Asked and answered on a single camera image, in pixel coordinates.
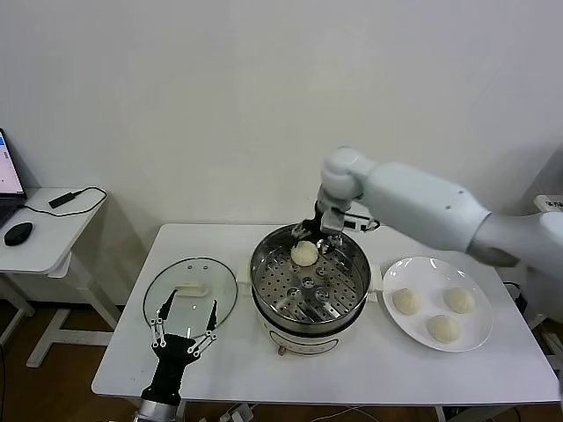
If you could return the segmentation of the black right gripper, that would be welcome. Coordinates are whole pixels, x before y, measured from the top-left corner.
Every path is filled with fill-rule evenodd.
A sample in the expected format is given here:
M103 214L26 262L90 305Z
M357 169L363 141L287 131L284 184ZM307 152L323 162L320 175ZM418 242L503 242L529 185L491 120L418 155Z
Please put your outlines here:
M314 216L296 224L291 230L291 236L296 242L305 239L316 243L320 254L337 251L343 244L342 235L335 236L333 209L320 200L315 202Z

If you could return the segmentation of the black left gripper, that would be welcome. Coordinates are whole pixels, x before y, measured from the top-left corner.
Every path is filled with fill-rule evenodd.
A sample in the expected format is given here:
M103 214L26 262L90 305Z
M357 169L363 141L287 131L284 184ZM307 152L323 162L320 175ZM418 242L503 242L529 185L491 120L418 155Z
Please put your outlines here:
M141 394L142 399L180 399L179 391L186 367L197 361L194 356L200 356L217 340L217 300L213 301L204 336L198 342L166 332L165 323L175 295L176 290L173 289L149 320L151 347L158 364L150 385Z

